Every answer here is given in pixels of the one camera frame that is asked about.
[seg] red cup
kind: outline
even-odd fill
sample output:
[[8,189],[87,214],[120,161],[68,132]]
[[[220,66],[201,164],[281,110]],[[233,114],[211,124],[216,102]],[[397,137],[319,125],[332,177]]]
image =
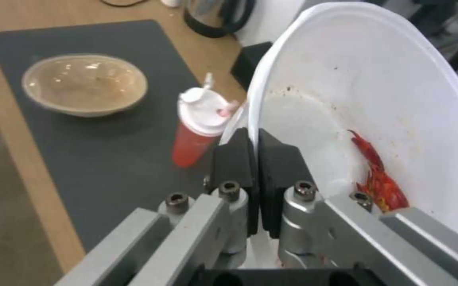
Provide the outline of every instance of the red cup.
[[220,110],[231,105],[218,93],[193,87],[178,99],[178,130],[173,147],[173,162],[179,167],[190,167],[222,135],[231,118]]
[[174,141],[173,162],[183,168],[194,165],[217,137],[196,134],[180,121]]

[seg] kettle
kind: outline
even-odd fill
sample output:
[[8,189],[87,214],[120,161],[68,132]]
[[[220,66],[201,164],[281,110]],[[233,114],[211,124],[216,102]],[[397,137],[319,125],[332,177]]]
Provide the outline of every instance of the kettle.
[[[209,38],[221,38],[241,29],[250,18],[256,0],[187,0],[183,14],[187,25]],[[237,11],[242,11],[234,20]]]

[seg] hex socket bolt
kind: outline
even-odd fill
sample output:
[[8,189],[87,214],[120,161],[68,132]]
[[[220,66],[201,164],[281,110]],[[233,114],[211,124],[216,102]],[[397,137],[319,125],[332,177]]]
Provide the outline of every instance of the hex socket bolt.
[[374,204],[374,202],[372,202],[372,198],[368,194],[365,194],[364,192],[360,191],[354,191],[351,194],[349,194],[349,197],[353,201],[356,201],[362,208],[367,210],[367,212],[372,211],[372,205]]
[[218,186],[218,197],[233,202],[240,198],[240,184],[235,181],[225,181]]
[[184,193],[172,193],[165,199],[168,212],[182,214],[188,210],[188,196]]
[[313,201],[316,198],[318,187],[309,181],[297,181],[294,184],[294,197],[300,201]]

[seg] black mat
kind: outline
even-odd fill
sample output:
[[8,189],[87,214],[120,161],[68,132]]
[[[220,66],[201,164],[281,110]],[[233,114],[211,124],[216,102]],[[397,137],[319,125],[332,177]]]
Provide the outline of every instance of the black mat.
[[[92,119],[31,102],[21,88],[27,68],[71,53],[133,63],[147,76],[145,99],[127,112]],[[155,21],[0,32],[0,66],[86,250],[136,207],[155,210],[174,191],[202,193],[211,152],[186,170],[171,161],[178,94],[198,82]]]

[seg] crawfish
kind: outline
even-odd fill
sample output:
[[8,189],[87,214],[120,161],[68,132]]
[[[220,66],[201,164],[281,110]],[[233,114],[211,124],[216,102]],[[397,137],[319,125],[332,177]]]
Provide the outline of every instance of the crawfish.
[[376,149],[353,130],[349,130],[349,132],[354,135],[351,140],[360,152],[362,152],[367,161],[369,161],[369,167],[371,169],[367,173],[365,185],[356,183],[357,189],[370,195],[382,212],[407,208],[409,203],[406,196],[400,190],[397,183],[385,172],[383,161],[381,161]]

